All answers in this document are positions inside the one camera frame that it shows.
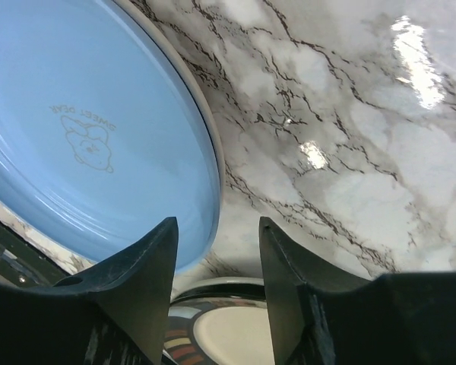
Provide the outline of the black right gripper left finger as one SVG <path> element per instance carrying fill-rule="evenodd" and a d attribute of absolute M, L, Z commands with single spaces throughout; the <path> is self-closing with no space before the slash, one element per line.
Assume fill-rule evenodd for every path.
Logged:
<path fill-rule="evenodd" d="M 175 218 L 56 284 L 0 281 L 0 364 L 159 364 L 178 248 Z"/>

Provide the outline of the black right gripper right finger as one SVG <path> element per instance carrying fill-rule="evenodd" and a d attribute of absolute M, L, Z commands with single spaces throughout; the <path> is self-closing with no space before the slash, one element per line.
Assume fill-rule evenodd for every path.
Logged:
<path fill-rule="evenodd" d="M 456 364 L 456 272 L 355 276 L 259 221 L 278 364 Z"/>

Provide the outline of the blue plate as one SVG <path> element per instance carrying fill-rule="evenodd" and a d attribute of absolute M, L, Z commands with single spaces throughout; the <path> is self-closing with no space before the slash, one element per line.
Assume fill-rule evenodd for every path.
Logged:
<path fill-rule="evenodd" d="M 0 202 L 100 262 L 166 217 L 208 253 L 223 158 L 192 73 L 130 1 L 0 1 Z"/>

